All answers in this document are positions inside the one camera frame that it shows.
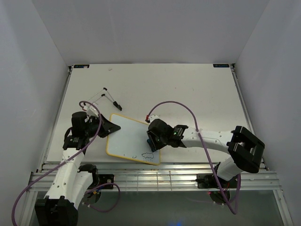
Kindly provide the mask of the yellow framed whiteboard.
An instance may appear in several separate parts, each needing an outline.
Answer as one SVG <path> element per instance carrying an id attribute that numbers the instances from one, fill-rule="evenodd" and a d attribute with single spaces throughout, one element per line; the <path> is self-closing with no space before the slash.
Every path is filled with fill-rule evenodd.
<path id="1" fill-rule="evenodd" d="M 120 130 L 107 137 L 106 153 L 109 156 L 159 165 L 160 151 L 152 152 L 147 143 L 148 124 L 120 114 L 111 114 L 110 122 L 120 126 Z"/>

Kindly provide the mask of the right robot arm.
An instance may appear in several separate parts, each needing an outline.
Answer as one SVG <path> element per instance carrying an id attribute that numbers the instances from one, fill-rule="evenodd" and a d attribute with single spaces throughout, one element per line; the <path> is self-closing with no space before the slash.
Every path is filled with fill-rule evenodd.
<path id="1" fill-rule="evenodd" d="M 225 186 L 241 172 L 258 173 L 265 144 L 243 126 L 232 131 L 197 132 L 187 125 L 171 127 L 161 119 L 154 119 L 147 130 L 148 144 L 153 152 L 173 148 L 201 147 L 229 154 L 230 157 L 213 167 L 213 172 L 198 182 L 204 188 Z"/>

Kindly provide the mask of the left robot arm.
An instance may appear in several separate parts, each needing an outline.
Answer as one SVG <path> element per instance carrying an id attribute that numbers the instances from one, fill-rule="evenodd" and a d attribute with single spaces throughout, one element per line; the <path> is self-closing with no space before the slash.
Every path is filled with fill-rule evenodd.
<path id="1" fill-rule="evenodd" d="M 42 199 L 35 203 L 35 212 L 41 226 L 75 226 L 78 207 L 88 194 L 98 195 L 101 189 L 116 186 L 111 175 L 102 177 L 93 164 L 83 165 L 87 145 L 93 138 L 107 137 L 121 129 L 103 116 L 89 116 L 76 112 L 71 117 L 72 127 L 64 135 L 63 157 L 55 179 Z"/>

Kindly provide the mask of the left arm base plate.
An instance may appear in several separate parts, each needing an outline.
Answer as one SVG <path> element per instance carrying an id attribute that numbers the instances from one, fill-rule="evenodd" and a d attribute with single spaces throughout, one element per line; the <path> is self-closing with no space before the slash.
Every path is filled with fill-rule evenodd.
<path id="1" fill-rule="evenodd" d="M 114 175 L 113 174 L 98 174 L 98 179 L 96 181 L 96 186 L 102 185 L 102 184 L 109 184 L 101 187 L 100 189 L 107 189 L 111 190 L 113 189 L 114 185 L 111 185 L 111 183 L 114 182 Z"/>

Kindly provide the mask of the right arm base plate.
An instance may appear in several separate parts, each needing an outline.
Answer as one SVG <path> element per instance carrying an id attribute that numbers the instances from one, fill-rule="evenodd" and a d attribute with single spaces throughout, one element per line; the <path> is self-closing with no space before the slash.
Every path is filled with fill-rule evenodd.
<path id="1" fill-rule="evenodd" d="M 233 177 L 230 181 L 221 178 L 218 179 L 223 190 L 237 188 L 238 177 Z M 195 181 L 197 182 L 198 188 L 219 188 L 213 174 L 197 174 Z"/>

